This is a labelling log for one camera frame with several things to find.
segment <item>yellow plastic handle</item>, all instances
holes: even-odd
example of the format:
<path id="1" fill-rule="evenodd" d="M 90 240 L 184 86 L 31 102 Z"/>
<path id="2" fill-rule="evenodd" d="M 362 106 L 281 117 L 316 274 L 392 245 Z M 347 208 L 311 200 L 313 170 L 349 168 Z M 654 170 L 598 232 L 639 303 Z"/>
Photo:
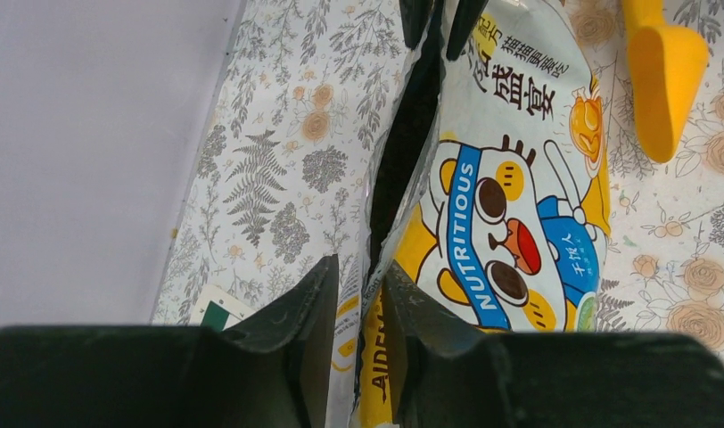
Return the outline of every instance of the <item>yellow plastic handle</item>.
<path id="1" fill-rule="evenodd" d="M 643 27 L 666 25 L 663 0 L 622 0 L 628 41 Z"/>

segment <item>snack bag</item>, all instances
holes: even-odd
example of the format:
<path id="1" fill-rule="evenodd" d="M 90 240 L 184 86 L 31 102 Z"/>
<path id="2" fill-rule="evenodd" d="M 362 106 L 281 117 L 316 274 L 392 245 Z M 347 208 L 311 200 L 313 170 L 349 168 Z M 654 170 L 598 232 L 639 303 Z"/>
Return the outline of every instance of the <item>snack bag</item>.
<path id="1" fill-rule="evenodd" d="M 444 4 L 444 38 L 457 5 Z M 441 61 L 426 162 L 363 292 L 363 428 L 391 422 L 374 293 L 391 259 L 486 333 L 594 325 L 610 233 L 603 103 L 561 4 L 489 0 L 461 56 Z"/>

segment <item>floral wallpaper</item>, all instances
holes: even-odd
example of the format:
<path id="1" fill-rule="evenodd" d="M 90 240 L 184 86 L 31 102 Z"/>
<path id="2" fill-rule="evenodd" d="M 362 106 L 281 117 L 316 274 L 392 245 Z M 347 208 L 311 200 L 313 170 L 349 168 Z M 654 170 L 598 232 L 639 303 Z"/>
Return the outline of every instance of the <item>floral wallpaper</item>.
<path id="1" fill-rule="evenodd" d="M 328 417 L 342 426 L 369 263 L 367 183 L 414 55 L 398 0 L 246 3 L 152 321 L 188 323 L 205 284 L 260 309 L 339 254 Z"/>
<path id="2" fill-rule="evenodd" d="M 565 2 L 605 99 L 613 234 L 596 327 L 692 334 L 724 361 L 724 0 L 664 5 L 711 61 L 676 158 L 655 164 L 634 130 L 619 0 Z M 329 420 L 341 421 L 367 270 L 362 201 L 414 60 L 399 1 L 247 0 L 228 55 L 153 322 L 185 324 L 205 284 L 259 309 L 338 253 Z"/>
<path id="3" fill-rule="evenodd" d="M 565 6 L 605 99 L 612 240 L 596 328 L 691 334 L 724 361 L 724 0 L 664 6 L 667 21 L 695 29 L 711 48 L 677 156 L 666 164 L 638 147 L 620 1 Z"/>

